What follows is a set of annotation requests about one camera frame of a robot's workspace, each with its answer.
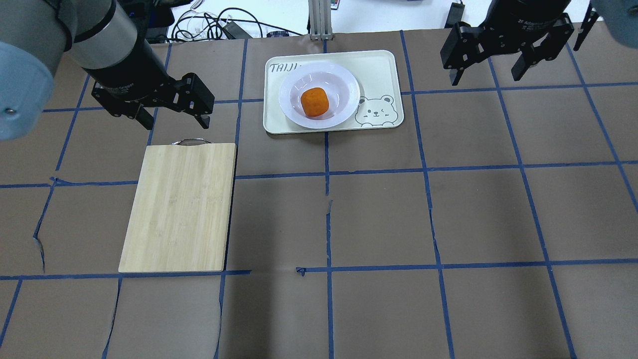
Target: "orange food piece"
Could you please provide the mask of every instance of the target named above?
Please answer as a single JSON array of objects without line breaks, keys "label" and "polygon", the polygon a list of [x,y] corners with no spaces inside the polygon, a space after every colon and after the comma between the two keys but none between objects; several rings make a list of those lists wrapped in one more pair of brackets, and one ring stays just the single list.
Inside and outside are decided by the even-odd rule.
[{"label": "orange food piece", "polygon": [[303,107],[306,116],[317,117],[328,111],[330,103],[322,88],[311,88],[301,95],[301,107]]}]

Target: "blue tape grid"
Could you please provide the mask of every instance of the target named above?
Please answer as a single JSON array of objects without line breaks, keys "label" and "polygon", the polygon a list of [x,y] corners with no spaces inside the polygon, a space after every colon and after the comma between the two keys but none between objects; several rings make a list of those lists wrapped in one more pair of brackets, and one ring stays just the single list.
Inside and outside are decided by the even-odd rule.
[{"label": "blue tape grid", "polygon": [[[330,209],[326,214],[326,240],[327,240],[327,266],[326,267],[317,267],[317,268],[297,268],[297,271],[304,275],[305,273],[327,273],[328,276],[328,322],[329,322],[329,353],[330,358],[334,358],[334,340],[333,340],[333,330],[332,330],[332,272],[334,271],[383,271],[383,270],[437,270],[439,272],[439,280],[440,280],[440,291],[441,291],[441,302],[443,306],[443,313],[445,318],[445,326],[446,326],[446,334],[448,339],[450,357],[454,358],[454,344],[452,340],[452,330],[449,323],[449,313],[447,308],[447,296],[445,294],[445,282],[443,279],[443,269],[467,269],[467,268],[511,268],[511,267],[529,267],[529,266],[545,266],[547,268],[548,274],[550,276],[550,281],[552,284],[552,289],[554,291],[554,298],[556,300],[556,305],[559,310],[559,314],[561,317],[561,323],[563,325],[563,331],[565,332],[565,338],[568,344],[568,348],[570,350],[570,356],[575,358],[575,350],[573,344],[571,342],[569,330],[567,327],[567,321],[565,319],[564,312],[562,310],[560,296],[558,294],[558,288],[556,285],[556,281],[553,277],[553,272],[551,270],[552,266],[567,266],[567,265],[593,265],[593,264],[638,264],[638,258],[620,258],[620,259],[588,259],[588,260],[569,260],[569,261],[552,261],[549,258],[549,254],[547,253],[547,249],[544,244],[544,239],[542,237],[542,230],[540,228],[540,223],[537,218],[537,214],[535,211],[535,206],[533,203],[533,198],[531,196],[531,190],[529,188],[529,184],[526,179],[525,169],[529,168],[551,168],[551,167],[587,167],[587,166],[599,166],[599,165],[615,165],[618,166],[618,169],[623,177],[623,181],[627,186],[627,190],[630,194],[631,200],[638,211],[638,202],[636,200],[634,191],[632,190],[632,186],[627,178],[627,175],[624,170],[624,165],[635,165],[638,164],[638,160],[629,160],[629,161],[621,161],[619,156],[613,146],[611,138],[607,133],[604,122],[598,112],[595,103],[590,95],[589,88],[598,88],[598,87],[613,87],[613,86],[638,86],[638,82],[613,82],[613,83],[600,83],[600,84],[587,84],[585,83],[584,77],[580,71],[580,68],[577,64],[575,56],[571,49],[567,47],[569,56],[572,59],[572,62],[575,66],[576,72],[581,81],[580,84],[575,85],[559,85],[559,86],[514,86],[514,87],[503,87],[501,88],[498,84],[498,78],[496,77],[494,66],[489,60],[490,69],[494,78],[495,87],[493,88],[476,88],[476,89],[444,89],[444,90],[428,90],[428,91],[416,91],[414,90],[413,85],[413,77],[412,70],[410,68],[410,59],[408,56],[407,46],[404,38],[403,31],[400,31],[401,35],[401,43],[404,50],[405,61],[408,70],[408,79],[410,81],[410,91],[404,91],[402,95],[410,95],[412,98],[413,111],[415,116],[415,126],[417,129],[417,141],[419,142],[419,152],[422,160],[422,168],[409,168],[409,169],[383,169],[383,170],[362,170],[362,171],[330,171],[329,169],[329,135],[325,133],[325,171],[324,172],[302,172],[302,173],[281,173],[281,174],[259,174],[259,175],[243,175],[243,176],[235,176],[236,180],[252,180],[252,179],[262,179],[262,178],[287,178],[287,177],[313,177],[313,176],[325,176],[326,179],[326,195],[329,195],[329,186],[330,186],[330,176],[343,176],[343,175],[360,175],[360,174],[381,174],[381,173],[408,173],[408,172],[422,172],[424,175],[424,183],[426,186],[426,195],[428,201],[428,209],[429,209],[429,220],[431,223],[432,235],[433,235],[433,245],[434,251],[436,255],[436,264],[415,264],[415,265],[392,265],[392,266],[342,266],[342,267],[333,267],[331,261],[331,249],[330,249]],[[244,86],[244,75],[246,69],[246,53],[247,53],[248,41],[244,41],[244,51],[242,56],[242,72],[241,72],[241,84],[239,90],[239,98],[237,100],[220,100],[217,103],[237,103],[238,106],[238,116],[237,116],[237,125],[235,131],[235,143],[239,145],[239,130],[241,127],[241,107],[244,102],[262,102],[263,98],[255,98],[255,99],[243,99],[243,86]],[[168,46],[167,58],[165,61],[165,68],[168,66],[168,62],[170,59],[172,45]],[[327,52],[327,42],[323,41],[323,52]],[[75,124],[75,120],[77,118],[77,114],[80,111],[96,111],[103,109],[102,107],[81,107],[82,99],[85,95],[87,86],[89,83],[89,77],[85,79],[82,91],[80,93],[80,98],[78,99],[77,105],[75,108],[64,108],[64,109],[47,109],[44,112],[73,112],[73,117],[69,126],[68,133],[65,138],[65,142],[63,148],[61,150],[58,163],[56,165],[56,171],[59,170],[63,157],[66,151],[66,147],[68,145],[68,141],[70,139],[73,126]],[[564,89],[564,88],[583,88],[588,98],[588,101],[591,105],[592,111],[594,112],[598,124],[600,125],[601,131],[603,131],[604,137],[609,145],[609,148],[613,154],[614,161],[608,162],[578,162],[578,163],[554,163],[554,164],[523,164],[520,153],[518,151],[518,147],[516,144],[516,138],[514,136],[513,129],[511,127],[507,108],[505,106],[505,102],[503,100],[502,92],[503,91],[519,91],[519,90],[536,90],[536,89]],[[419,115],[416,106],[416,98],[415,95],[427,95],[434,93],[467,93],[467,92],[483,92],[483,91],[495,91],[499,95],[499,99],[501,102],[501,107],[503,109],[503,113],[505,115],[505,119],[508,125],[508,130],[510,132],[510,136],[512,138],[512,143],[514,145],[514,149],[517,155],[518,164],[512,165],[488,165],[488,166],[463,166],[463,167],[428,167],[426,163],[426,158],[423,150],[422,139],[420,137],[420,123],[419,123]],[[157,117],[157,109],[154,111],[154,119]],[[151,143],[152,139],[152,131],[149,133],[148,144]],[[443,264],[441,263],[440,253],[438,251],[438,247],[436,246],[436,236],[434,230],[434,224],[432,221],[431,210],[432,210],[432,202],[431,202],[431,193],[429,189],[429,172],[436,171],[481,171],[481,170],[491,170],[491,169],[519,169],[521,172],[521,176],[523,177],[523,181],[525,184],[526,192],[528,194],[528,200],[530,202],[530,208],[532,209],[532,213],[535,219],[535,224],[537,226],[537,232],[539,235],[539,242],[541,244],[543,253],[544,253],[544,261],[536,261],[536,262],[511,262],[511,263],[459,263],[459,264]],[[45,215],[46,209],[48,207],[52,192],[54,187],[71,187],[71,186],[86,186],[86,185],[97,185],[97,186],[112,186],[112,185],[132,185],[137,184],[137,180],[131,181],[117,181],[117,182],[84,182],[84,183],[72,183],[67,182],[58,178],[52,178],[53,184],[49,183],[28,183],[28,184],[9,184],[9,185],[0,185],[0,188],[31,188],[31,187],[50,187],[51,191],[49,193],[49,197],[47,199],[47,203],[45,204],[42,216],[38,221],[38,225],[36,227],[36,231],[34,236],[37,235],[38,228],[41,224],[41,221]],[[4,321],[3,330],[0,334],[0,346],[4,340],[4,336],[7,331],[7,327],[9,325],[11,314],[13,313],[13,309],[15,307],[15,303],[19,297],[20,288],[22,282],[24,280],[55,280],[55,279],[107,279],[107,278],[117,278],[118,279],[118,298],[119,298],[119,290],[121,288],[121,280],[123,278],[143,278],[143,277],[192,277],[192,276],[210,276],[210,275],[219,275],[221,276],[221,288],[219,293],[219,303],[220,306],[223,306],[223,297],[224,297],[224,288],[225,288],[225,279],[227,275],[248,275],[250,271],[222,271],[222,272],[196,272],[196,273],[94,273],[94,274],[77,274],[77,275],[17,275],[17,276],[0,276],[0,280],[17,280],[17,286],[13,295],[13,300],[11,301],[10,309],[7,313],[7,317]],[[105,347],[105,351],[103,353],[103,357],[106,356],[108,352],[108,343]],[[218,358],[218,351],[215,354],[215,359]]]},{"label": "blue tape grid", "polygon": [[[328,40],[323,40],[323,53],[328,53]],[[325,170],[325,195],[330,196],[330,146],[329,132],[323,133],[323,166]],[[326,253],[326,288],[328,308],[328,358],[334,359],[334,316],[332,313],[332,246],[330,244],[330,214],[332,199],[328,201],[328,213],[325,215],[325,253]]]},{"label": "blue tape grid", "polygon": [[113,327],[115,326],[115,316],[117,315],[117,304],[119,303],[119,295],[122,291],[122,278],[117,279],[117,295],[115,296],[115,308],[113,309],[113,317],[111,318],[111,330],[108,332],[107,343],[102,351],[102,359],[107,359],[108,345],[111,344],[111,336],[113,335]]},{"label": "blue tape grid", "polygon": [[536,212],[534,198],[531,195],[530,183],[527,179],[525,166],[523,165],[523,160],[521,159],[521,152],[519,151],[518,144],[516,143],[516,136],[514,135],[514,129],[512,128],[512,123],[510,122],[510,116],[509,116],[509,113],[507,112],[507,106],[505,105],[505,99],[503,99],[503,92],[500,89],[498,78],[496,76],[496,71],[494,70],[494,64],[492,64],[492,59],[488,59],[488,63],[489,63],[489,69],[492,72],[492,77],[494,78],[494,83],[496,84],[498,99],[501,103],[501,108],[503,109],[503,115],[505,117],[505,122],[507,124],[507,130],[509,131],[510,137],[512,139],[512,145],[514,146],[514,153],[516,154],[516,160],[519,165],[521,177],[523,178],[523,185],[525,186],[527,199],[530,202],[531,214],[534,217],[534,224],[536,225],[536,232],[538,234],[540,248],[543,251],[543,258],[545,259],[545,265],[547,266],[547,274],[549,275],[549,281],[551,283],[552,292],[554,293],[554,299],[556,301],[556,308],[558,308],[558,315],[560,317],[560,321],[563,326],[563,333],[565,334],[565,340],[567,341],[567,348],[569,349],[570,357],[576,358],[576,353],[574,351],[574,344],[572,343],[572,336],[569,333],[569,327],[567,326],[565,311],[563,310],[563,304],[560,299],[560,294],[558,293],[558,286],[556,284],[556,279],[554,278],[554,271],[552,269],[552,264],[550,263],[550,260],[549,260],[549,253],[547,252],[547,247],[545,245],[545,238],[543,236],[543,231],[540,228],[540,221],[538,220],[538,213]]},{"label": "blue tape grid", "polygon": [[[235,126],[235,145],[237,146],[237,151],[239,151],[239,131],[241,129],[241,110],[242,110],[242,103],[244,102],[244,79],[246,76],[246,54],[248,53],[248,39],[244,39],[244,52],[242,54],[242,63],[241,63],[241,77],[239,79],[239,99],[237,101],[237,124]],[[235,173],[237,173],[237,161],[235,161]],[[233,191],[235,190],[235,182],[237,181],[237,176],[235,176],[235,178],[233,179]],[[233,206],[232,203],[230,205],[230,217],[232,218],[232,210],[233,210]],[[228,221],[228,236],[226,236],[226,240],[228,241],[230,239],[230,223],[231,220],[229,219]],[[228,263],[228,245],[229,243],[226,242],[226,254],[225,254],[225,258],[224,258],[224,265],[226,265]],[[222,275],[221,276],[221,282],[219,283],[219,313],[220,316],[223,315],[223,311],[224,311],[224,293],[225,293],[225,289],[226,289],[226,276]],[[215,348],[215,355],[213,356],[213,359],[218,359],[219,358],[219,342],[221,339],[221,320],[219,323],[219,337],[217,340],[217,347]]]},{"label": "blue tape grid", "polygon": [[448,351],[450,353],[450,358],[454,359],[454,341],[452,340],[452,328],[450,325],[450,313],[447,307],[447,294],[445,292],[445,279],[443,278],[443,267],[441,266],[441,254],[438,250],[438,245],[436,244],[436,231],[434,230],[434,221],[432,219],[432,195],[430,192],[430,180],[427,171],[427,162],[426,156],[423,150],[423,140],[421,138],[421,129],[419,123],[419,112],[417,110],[417,97],[414,92],[414,81],[412,77],[412,68],[410,67],[410,57],[408,55],[408,46],[405,42],[405,35],[403,30],[399,32],[401,35],[401,45],[403,46],[403,54],[405,56],[405,63],[408,69],[408,80],[410,81],[410,92],[412,98],[412,110],[414,112],[414,123],[417,132],[417,140],[419,142],[419,155],[421,157],[422,164],[422,172],[423,179],[426,187],[426,197],[427,197],[427,213],[428,213],[428,221],[430,222],[430,230],[432,231],[432,242],[434,247],[434,257],[436,258],[436,265],[438,270],[438,278],[439,278],[439,290],[441,291],[441,305],[443,307],[443,320],[445,322],[445,335],[447,336],[447,346]]}]

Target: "bear drawing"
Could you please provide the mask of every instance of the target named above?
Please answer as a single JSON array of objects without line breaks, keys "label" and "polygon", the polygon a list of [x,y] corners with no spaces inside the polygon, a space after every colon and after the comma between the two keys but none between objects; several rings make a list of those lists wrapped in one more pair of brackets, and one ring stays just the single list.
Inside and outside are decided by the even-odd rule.
[{"label": "bear drawing", "polygon": [[399,118],[399,114],[394,109],[394,99],[390,95],[383,95],[381,98],[359,99],[359,107],[355,120],[361,127],[376,127],[393,125]]}]

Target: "bamboo cutting board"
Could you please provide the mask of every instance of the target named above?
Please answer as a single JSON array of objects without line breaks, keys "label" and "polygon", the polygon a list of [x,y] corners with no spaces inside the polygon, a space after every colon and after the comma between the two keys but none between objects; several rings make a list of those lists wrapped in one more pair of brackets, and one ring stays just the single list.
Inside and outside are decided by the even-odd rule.
[{"label": "bamboo cutting board", "polygon": [[236,147],[148,146],[119,271],[224,269]]}]

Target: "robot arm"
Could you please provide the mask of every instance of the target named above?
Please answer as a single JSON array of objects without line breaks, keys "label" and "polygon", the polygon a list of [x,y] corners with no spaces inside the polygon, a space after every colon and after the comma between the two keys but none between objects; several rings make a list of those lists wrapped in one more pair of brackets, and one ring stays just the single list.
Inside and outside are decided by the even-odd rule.
[{"label": "robot arm", "polygon": [[[469,66],[493,55],[521,52],[512,68],[516,81],[541,60],[556,59],[574,33],[572,22],[564,12],[570,2],[493,0],[485,21],[478,27],[465,22],[454,24],[441,49],[443,67],[450,70],[452,85],[459,83]],[[581,46],[599,12],[617,41],[638,47],[638,0],[592,0],[575,50]],[[535,46],[534,43],[541,39],[541,44]]]},{"label": "robot arm", "polygon": [[111,115],[150,130],[144,107],[162,106],[209,126],[212,93],[194,73],[169,76],[116,0],[2,1],[0,27],[0,140],[33,129],[66,50],[96,80],[91,94]]}]

